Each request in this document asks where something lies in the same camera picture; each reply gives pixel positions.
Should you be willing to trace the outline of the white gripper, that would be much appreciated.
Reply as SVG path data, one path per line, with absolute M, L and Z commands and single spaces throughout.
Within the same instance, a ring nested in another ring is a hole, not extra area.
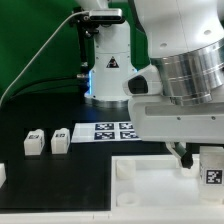
M 190 169 L 193 158 L 180 142 L 224 144 L 224 103 L 176 106 L 133 97 L 128 110 L 138 137 L 168 142 L 166 148 L 182 168 Z

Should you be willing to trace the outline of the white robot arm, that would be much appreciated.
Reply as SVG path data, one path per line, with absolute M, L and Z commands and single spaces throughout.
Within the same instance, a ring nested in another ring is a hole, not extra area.
M 133 69 L 122 12 L 109 0 L 77 0 L 95 31 L 87 102 L 128 106 L 136 134 L 164 142 L 189 168 L 190 144 L 224 144 L 222 0 L 128 0 L 148 42 L 150 63 Z

